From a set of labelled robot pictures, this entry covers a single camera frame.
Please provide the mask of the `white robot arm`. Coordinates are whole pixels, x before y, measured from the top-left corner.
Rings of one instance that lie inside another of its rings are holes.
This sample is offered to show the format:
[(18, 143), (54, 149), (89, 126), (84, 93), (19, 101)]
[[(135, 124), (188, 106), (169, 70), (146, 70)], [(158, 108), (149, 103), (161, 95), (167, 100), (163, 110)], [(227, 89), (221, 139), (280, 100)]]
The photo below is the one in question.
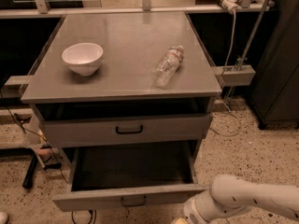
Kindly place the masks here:
[(217, 175), (207, 190), (184, 204), (182, 217), (171, 224), (209, 224), (246, 214), (252, 207), (298, 221), (299, 187), (257, 184), (234, 175)]

